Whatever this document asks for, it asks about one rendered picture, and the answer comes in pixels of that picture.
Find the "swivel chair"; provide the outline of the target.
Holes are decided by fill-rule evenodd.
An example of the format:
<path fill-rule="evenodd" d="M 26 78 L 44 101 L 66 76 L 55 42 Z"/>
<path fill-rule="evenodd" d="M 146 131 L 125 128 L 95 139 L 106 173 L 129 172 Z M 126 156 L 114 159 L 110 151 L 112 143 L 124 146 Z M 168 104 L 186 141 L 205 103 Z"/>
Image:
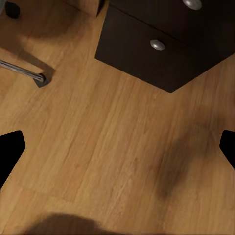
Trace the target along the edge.
<path fill-rule="evenodd" d="M 20 14 L 19 6 L 17 6 L 14 3 L 9 3 L 8 0 L 0 0 L 0 14 L 4 8 L 4 5 L 6 6 L 5 12 L 9 17 L 11 17 L 13 19 L 17 19 L 19 17 L 19 14 Z M 26 75 L 26 76 L 29 76 L 29 77 L 32 77 L 39 88 L 47 85 L 47 79 L 42 73 L 37 74 L 37 73 L 34 73 L 29 70 L 24 70 L 22 68 L 19 68 L 17 66 L 14 66 L 12 64 L 9 64 L 9 63 L 1 61 L 1 60 L 0 60 L 0 67 L 5 68 L 10 71 L 14 71 L 14 72 L 23 74 L 23 75 Z"/>

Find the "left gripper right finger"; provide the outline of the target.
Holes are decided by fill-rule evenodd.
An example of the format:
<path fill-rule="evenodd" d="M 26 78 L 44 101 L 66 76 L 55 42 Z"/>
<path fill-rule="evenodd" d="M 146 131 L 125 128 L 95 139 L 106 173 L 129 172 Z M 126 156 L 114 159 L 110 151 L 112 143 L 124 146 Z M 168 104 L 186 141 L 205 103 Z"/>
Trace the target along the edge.
<path fill-rule="evenodd" d="M 223 130 L 219 147 L 235 170 L 235 132 Z"/>

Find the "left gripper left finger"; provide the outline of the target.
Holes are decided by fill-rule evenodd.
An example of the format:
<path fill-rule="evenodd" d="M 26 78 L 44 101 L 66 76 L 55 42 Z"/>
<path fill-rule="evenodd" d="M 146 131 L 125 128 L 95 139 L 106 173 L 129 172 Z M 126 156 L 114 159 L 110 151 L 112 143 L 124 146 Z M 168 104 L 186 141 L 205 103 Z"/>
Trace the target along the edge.
<path fill-rule="evenodd" d="M 25 150 L 21 130 L 0 136 L 0 189 Z"/>

